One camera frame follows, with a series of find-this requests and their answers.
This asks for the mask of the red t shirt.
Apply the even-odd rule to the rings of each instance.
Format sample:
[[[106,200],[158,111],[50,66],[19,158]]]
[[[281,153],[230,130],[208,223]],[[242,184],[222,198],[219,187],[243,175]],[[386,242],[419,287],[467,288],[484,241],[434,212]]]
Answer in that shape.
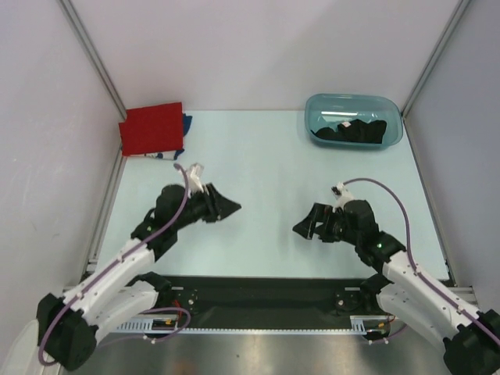
[[[119,130],[123,156],[181,150],[184,146],[182,103],[128,109]]]

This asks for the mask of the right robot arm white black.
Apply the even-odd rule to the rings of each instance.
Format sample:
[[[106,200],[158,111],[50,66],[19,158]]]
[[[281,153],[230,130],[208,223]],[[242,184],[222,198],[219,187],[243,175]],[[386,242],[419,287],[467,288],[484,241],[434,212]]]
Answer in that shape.
[[[452,374],[493,374],[499,369],[499,314],[481,312],[409,260],[409,250],[380,230],[368,202],[341,207],[316,203],[292,230],[305,239],[346,242],[376,270],[360,294],[368,313],[396,316],[442,354]]]

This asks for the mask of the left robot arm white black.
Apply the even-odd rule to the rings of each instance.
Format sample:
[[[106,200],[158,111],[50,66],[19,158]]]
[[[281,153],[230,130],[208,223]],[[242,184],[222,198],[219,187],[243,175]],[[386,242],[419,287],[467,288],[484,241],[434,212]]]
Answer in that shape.
[[[99,271],[62,296],[47,294],[38,303],[37,360],[43,366],[81,367],[101,341],[142,312],[179,311],[168,280],[147,268],[160,260],[185,227],[217,223],[241,209],[212,184],[190,189],[168,184],[132,231],[130,239]]]

